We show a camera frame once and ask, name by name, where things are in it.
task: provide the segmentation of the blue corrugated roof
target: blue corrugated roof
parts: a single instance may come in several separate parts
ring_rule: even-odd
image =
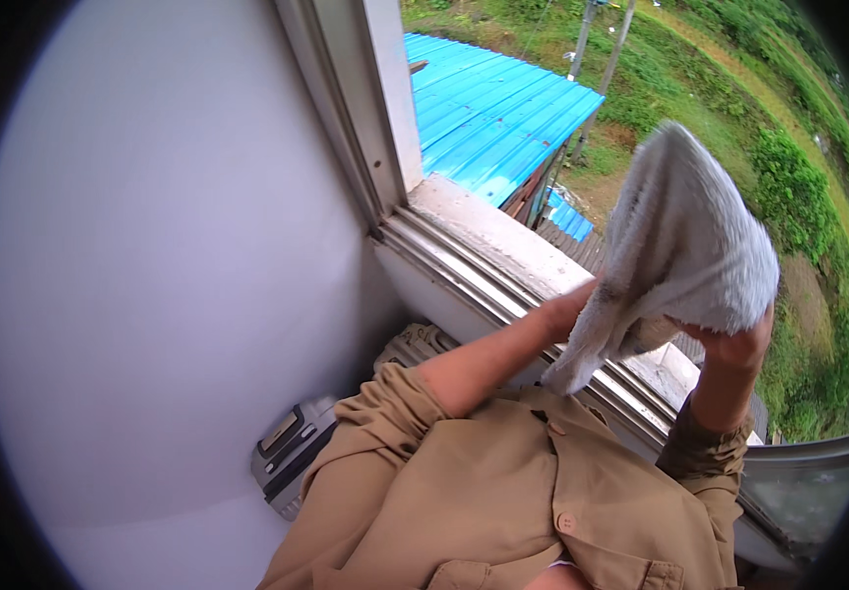
[[[525,61],[407,33],[424,175],[499,207],[605,100]]]
[[[592,222],[562,200],[560,195],[549,191],[548,204],[553,208],[549,221],[559,226],[559,229],[569,234],[579,242],[592,231]]]

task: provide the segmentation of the khaki jacket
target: khaki jacket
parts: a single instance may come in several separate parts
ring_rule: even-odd
[[[565,549],[596,590],[736,584],[751,419],[714,434],[684,405],[653,466],[574,397],[513,396],[450,419],[415,369],[383,365],[336,406],[258,588],[522,590]]]

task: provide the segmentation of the hand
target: hand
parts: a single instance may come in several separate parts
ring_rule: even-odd
[[[734,369],[751,369],[758,372],[765,350],[772,338],[773,304],[765,309],[765,314],[753,327],[728,336],[721,332],[704,329],[699,325],[682,324],[673,318],[680,329],[700,341],[706,351],[706,361],[713,361]]]
[[[540,312],[546,317],[552,344],[569,341],[569,333],[575,327],[578,315],[589,302],[589,297],[592,296],[600,278],[601,275],[565,295],[545,301],[540,306]]]

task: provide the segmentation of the white wall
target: white wall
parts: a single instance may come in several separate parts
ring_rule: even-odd
[[[0,440],[88,588],[253,587],[248,472],[405,321],[273,4],[82,2],[0,144]]]

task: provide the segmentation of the button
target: button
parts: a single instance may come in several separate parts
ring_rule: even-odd
[[[570,513],[560,513],[556,517],[556,528],[559,529],[559,532],[572,534],[576,529],[576,518]]]

